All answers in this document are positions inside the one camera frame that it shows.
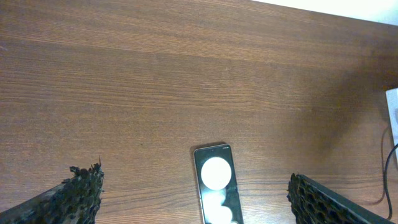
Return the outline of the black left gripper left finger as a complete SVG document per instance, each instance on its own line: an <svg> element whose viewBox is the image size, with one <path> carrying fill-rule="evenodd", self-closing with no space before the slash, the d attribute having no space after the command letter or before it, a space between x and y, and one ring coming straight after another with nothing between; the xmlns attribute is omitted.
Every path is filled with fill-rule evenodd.
<svg viewBox="0 0 398 224"><path fill-rule="evenodd" d="M70 172L61 184L1 212L1 223L94 223L104 192L101 163Z"/></svg>

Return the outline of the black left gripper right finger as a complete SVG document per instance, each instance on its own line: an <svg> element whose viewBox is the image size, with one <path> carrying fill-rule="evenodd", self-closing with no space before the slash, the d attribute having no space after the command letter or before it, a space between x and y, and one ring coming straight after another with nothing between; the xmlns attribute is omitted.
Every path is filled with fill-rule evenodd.
<svg viewBox="0 0 398 224"><path fill-rule="evenodd" d="M313 179L292 174L288 201L297 224L391 224Z"/></svg>

